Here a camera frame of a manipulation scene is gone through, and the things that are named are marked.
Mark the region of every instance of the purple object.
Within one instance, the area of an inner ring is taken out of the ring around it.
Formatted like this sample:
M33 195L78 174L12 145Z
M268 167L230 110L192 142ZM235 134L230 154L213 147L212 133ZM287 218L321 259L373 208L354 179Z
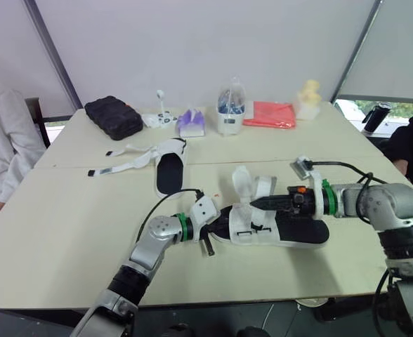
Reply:
M197 109L189 109L179 116L177 129L180 137L202 137L205 135L204 115Z

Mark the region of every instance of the red cloth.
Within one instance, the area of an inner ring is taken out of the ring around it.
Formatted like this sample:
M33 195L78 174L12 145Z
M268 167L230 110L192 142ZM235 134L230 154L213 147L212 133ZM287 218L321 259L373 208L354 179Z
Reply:
M254 102L254 118L245 119L244 125L295 128L296 115L292 104Z

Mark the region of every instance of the metal pole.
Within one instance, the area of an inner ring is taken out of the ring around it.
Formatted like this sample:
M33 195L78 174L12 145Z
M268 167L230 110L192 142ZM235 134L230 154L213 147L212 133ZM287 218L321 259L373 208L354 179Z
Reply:
M71 82L71 79L66 71L66 68L58 54L57 48L55 44L53 44L51 35L47 30L46 24L44 23L43 17L39 12L39 8L35 0L24 0L25 7L29 12L29 15L35 25L35 28L38 31L39 37L43 42L44 48L46 49L49 57L51 58L51 62L55 67L58 77L60 77L61 83L68 95L71 104L75 110L81 109L83 106L81 105L79 96L75 91L74 85Z
M338 85L336 89L334 90L332 99L330 102L334 103L334 101L337 99L339 91L341 91L343 85L345 84L348 74L352 70L353 65L355 64L356 58L358 57L358 54L361 51L362 45L364 44L364 41L367 38L367 35L369 34L370 28L374 24L375 18L378 15L378 12L380 10L380 6L382 5L384 0L375 0L374 4L372 5L372 9L370 10L369 16L367 17L366 23L364 27L362 28L360 37L358 37L358 40L356 42L355 48L353 49L350 59L347 62L346 68L343 71L343 74L341 78L339 79Z

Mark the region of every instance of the white slipper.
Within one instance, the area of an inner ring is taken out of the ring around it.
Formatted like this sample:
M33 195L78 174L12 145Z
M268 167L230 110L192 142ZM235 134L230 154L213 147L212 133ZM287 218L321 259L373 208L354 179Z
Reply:
M209 232L218 241L312 249L328 240L328 227L321 220L290 217L284 212L263 211L249 204L273 194L275 177L252 179L245 166L238 166L232 180L241 202L222 209L221 216L209 225Z
M183 174L186 164L186 140L182 138L168 139L154 147L127 145L123 150L108 151L106 156L116 157L130 150L147 152L129 163L100 170L89 170L88 176L96 177L128 169L140 169L148 165L152 159L155 159L155 189L158 197L163 198L168 194L183 189Z

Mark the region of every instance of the table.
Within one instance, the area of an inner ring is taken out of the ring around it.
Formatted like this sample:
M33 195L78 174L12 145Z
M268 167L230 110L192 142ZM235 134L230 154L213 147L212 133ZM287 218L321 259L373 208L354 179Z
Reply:
M383 157L347 157L346 161L388 182L409 184ZM202 187L217 206L227 206L238 201L230 178L236 165L188 165L189 185ZM301 183L286 160L245 165L255 176L277 176L276 193ZM358 179L346 168L323 166L320 171L330 183ZM138 226L157 202L154 179L152 167L97 178L87 177L85 168L32 170L0 213L0 308L90 306L109 284ZM155 215L187 212L193 198L187 194L168 200ZM321 249L234 246L212 239L216 255L207 257L202 246L192 242L171 247L141 303L373 293L386 268L375 231L358 219L327 216L325 221L330 238Z
M382 155L330 103L322 103L322 111L315 120L298 121L293 130L243 126L239 136L230 137L216 132L214 108L200 109L205 114L206 138L188 139L189 164L293 160L300 154L315 159ZM179 115L184 110L171 109L171 112ZM113 141L86 116L84 110L78 110L39 160L37 168L110 167L130 161L137 154L106 157L107 151L122 149L129 143L135 146L157 144L174 137L178 137L174 128L145 128L131 137Z

